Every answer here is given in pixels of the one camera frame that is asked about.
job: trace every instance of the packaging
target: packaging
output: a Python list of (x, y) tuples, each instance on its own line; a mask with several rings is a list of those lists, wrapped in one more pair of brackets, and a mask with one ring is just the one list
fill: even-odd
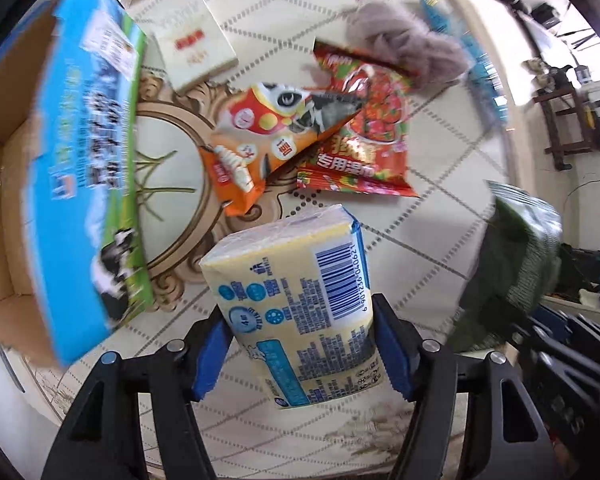
[(331, 88), (358, 95), (366, 104), (300, 165), (298, 186), (417, 196), (406, 180), (406, 73), (321, 41), (314, 44), (314, 56), (331, 73)]
[(0, 341), (69, 365), (152, 302), (133, 124), (144, 36), (115, 0), (46, 6), (0, 60)]
[(469, 31), (460, 12), (453, 9), (451, 0), (420, 0), (429, 26), (436, 32), (448, 34), (461, 41), (473, 67), (469, 70), (469, 89), (483, 114), (485, 128), (496, 122), (506, 125), (509, 117), (507, 98), (502, 81), (487, 53)]
[(381, 380), (362, 234), (343, 206), (229, 235), (200, 268), (280, 408)]
[(350, 120), (363, 100), (354, 94), (258, 83), (219, 111), (200, 155), (227, 216), (244, 215), (266, 178), (309, 145)]
[(238, 63), (204, 0), (171, 9), (152, 28), (171, 86), (179, 94)]
[(495, 211), (446, 340), (455, 352), (504, 343), (511, 323), (535, 309), (558, 277), (560, 215), (517, 187), (497, 182), (488, 186)]

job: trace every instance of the cow illustration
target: cow illustration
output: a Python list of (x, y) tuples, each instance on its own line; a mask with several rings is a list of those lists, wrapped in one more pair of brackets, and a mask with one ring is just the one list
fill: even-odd
[(134, 229), (120, 229), (91, 261), (91, 281), (107, 311), (112, 327), (118, 325), (131, 309), (125, 279), (136, 272), (127, 261), (133, 250)]

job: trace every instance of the red snack bag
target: red snack bag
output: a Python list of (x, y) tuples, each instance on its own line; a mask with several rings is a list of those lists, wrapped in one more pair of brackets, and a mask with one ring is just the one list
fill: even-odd
[(224, 214), (244, 215), (273, 171), (338, 131), (362, 106), (355, 94), (281, 84), (258, 83), (232, 96), (200, 148)]
[(360, 113), (298, 169), (298, 186), (417, 196), (407, 183), (407, 94), (404, 70), (315, 41), (314, 56), (331, 72), (331, 88), (366, 100)]

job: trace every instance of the green bag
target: green bag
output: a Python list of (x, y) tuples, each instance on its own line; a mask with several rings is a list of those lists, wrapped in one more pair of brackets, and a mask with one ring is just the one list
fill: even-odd
[(560, 215), (547, 202), (507, 184), (487, 182), (495, 200), (474, 275), (467, 282), (446, 340), (454, 351), (493, 348), (506, 335), (494, 327), (533, 310), (551, 290), (560, 259)]

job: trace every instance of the red label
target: red label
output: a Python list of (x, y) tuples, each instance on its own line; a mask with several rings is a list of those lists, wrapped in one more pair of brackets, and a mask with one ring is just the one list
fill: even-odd
[(293, 151), (293, 149), (291, 148), (289, 143), (286, 142), (286, 140), (284, 140), (284, 139), (280, 140), (280, 142), (277, 143), (276, 146), (278, 147), (278, 149), (280, 150), (280, 153), (282, 153), (283, 156), (287, 156), (287, 155), (289, 155), (289, 153), (291, 153)]
[(185, 47), (191, 46), (204, 37), (205, 33), (202, 30), (195, 30), (191, 34), (187, 34), (184, 38), (179, 38), (175, 41), (176, 50), (182, 50)]
[(224, 166), (219, 162), (215, 162), (213, 165), (214, 173), (216, 174), (216, 181), (220, 186), (226, 186), (231, 182), (231, 177), (226, 172)]

